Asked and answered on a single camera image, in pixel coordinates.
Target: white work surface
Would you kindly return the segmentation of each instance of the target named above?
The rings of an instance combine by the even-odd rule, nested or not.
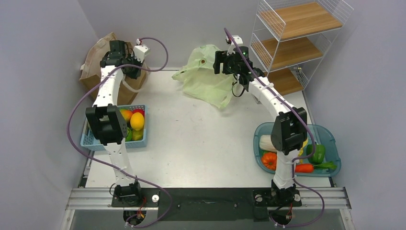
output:
[[[149,119],[147,147],[127,150],[134,174],[162,187],[269,187],[273,174],[257,165],[253,152],[255,129],[274,121],[265,107],[245,93],[220,111],[183,94],[182,84],[171,78],[174,73],[151,73],[133,102],[148,107]],[[302,92],[285,99],[307,110]],[[105,151],[94,157],[110,162]],[[330,187],[327,177],[297,180]],[[91,163],[86,187],[110,187],[114,182],[113,169]]]

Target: light green bag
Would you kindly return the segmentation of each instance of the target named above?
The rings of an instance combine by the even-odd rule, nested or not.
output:
[[[192,51],[188,64],[172,78],[183,82],[183,92],[217,106],[225,108],[232,98],[233,75],[214,74],[214,45],[206,45]]]

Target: wooden shelf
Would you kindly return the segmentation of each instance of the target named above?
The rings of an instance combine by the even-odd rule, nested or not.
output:
[[[272,82],[275,89],[282,95],[303,90],[303,86],[294,77],[289,68],[269,73],[269,82]]]
[[[273,55],[275,53],[278,41],[276,39],[269,39],[262,41],[262,45],[265,49]],[[270,58],[268,54],[261,52],[256,44],[252,46],[253,50],[257,53],[261,61],[268,68],[270,65]],[[273,61],[271,69],[281,69],[287,66],[291,66],[297,63],[302,63],[308,60],[321,58],[323,54],[313,45],[313,43],[307,39],[307,37],[301,37],[294,40],[279,43],[278,52],[276,53],[275,60]]]
[[[276,13],[286,22],[281,41],[342,27],[337,19],[316,2],[277,9]],[[269,14],[274,13],[260,12],[261,17],[271,28],[280,27],[273,25],[275,19],[270,18]]]

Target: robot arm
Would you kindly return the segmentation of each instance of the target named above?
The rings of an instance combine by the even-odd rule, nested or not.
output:
[[[128,54],[127,57],[125,51],[124,41],[110,41],[110,52],[107,52],[100,62],[101,81],[117,66],[133,64],[141,67],[149,48],[146,45],[137,44],[133,54]],[[137,68],[123,68],[116,71],[100,86],[93,107],[86,109],[86,117],[92,133],[108,152],[112,164],[131,175],[133,170],[125,148],[127,123],[117,107],[117,98],[124,75],[137,79],[140,73],[140,69]],[[119,170],[114,170],[114,173],[117,184],[114,189],[115,196],[127,197],[130,202],[138,202],[141,198],[138,181],[125,176]]]
[[[238,83],[244,89],[254,95],[267,108],[269,113],[275,118],[275,123],[271,133],[271,140],[274,147],[277,149],[277,168],[272,181],[272,188],[276,190],[275,199],[278,203],[283,204],[290,202],[295,194],[295,183],[293,181],[292,159],[296,158],[299,149],[302,147],[307,134],[305,127],[299,122],[292,111],[282,104],[276,97],[286,101],[272,83],[264,76],[264,73],[259,68],[252,66],[252,61],[248,57],[248,47],[242,46],[242,39],[239,36],[233,36],[234,40],[240,47],[244,58],[248,61],[250,67],[255,71],[255,75],[265,83],[263,86],[255,75],[250,72],[241,55],[237,53],[234,44],[231,44],[229,39],[226,41],[230,44],[227,51],[217,51],[215,54],[215,62],[213,65],[214,73],[220,72],[220,64],[223,64],[224,74],[233,74]],[[267,88],[273,90],[276,96],[273,95]],[[295,108],[292,104],[287,104],[292,107],[299,116],[307,122],[307,113],[304,108]]]

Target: blue plastic basket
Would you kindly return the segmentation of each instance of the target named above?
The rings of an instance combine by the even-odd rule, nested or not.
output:
[[[125,147],[127,149],[131,148],[142,148],[147,146],[147,128],[148,128],[148,113],[147,113],[147,107],[145,105],[120,105],[118,106],[120,109],[128,109],[128,110],[135,110],[135,109],[142,109],[145,111],[145,121],[144,121],[144,135],[142,137],[142,140],[137,140],[137,141],[126,141],[125,142]],[[92,150],[92,151],[103,151],[104,146],[100,143],[99,140],[94,138],[94,135],[91,131],[91,129],[88,126],[88,121],[86,119],[85,121],[85,126],[83,128],[83,133],[82,133],[82,138],[80,140],[80,145]]]
[[[337,166],[335,170],[332,169],[315,169],[312,173],[295,173],[296,175],[300,176],[319,176],[319,177],[331,177],[337,175],[337,173],[341,169],[341,159],[338,156],[337,147],[336,147],[336,140],[334,139],[333,135],[328,131],[326,128],[318,125],[308,125],[310,131],[312,132],[313,136],[316,139],[318,144],[322,144],[326,147],[326,154],[323,162],[332,161]],[[260,126],[258,126],[257,130],[255,130],[254,134],[254,154],[255,160],[257,164],[265,171],[269,173],[275,174],[274,170],[270,170],[261,162],[261,157],[264,151],[259,148],[259,139],[262,135],[270,135],[272,132],[273,123],[267,122]],[[307,134],[308,144],[311,144],[311,139],[309,134]],[[304,153],[302,156],[306,155],[306,146],[304,147]],[[303,163],[309,163],[307,159],[303,160]]]

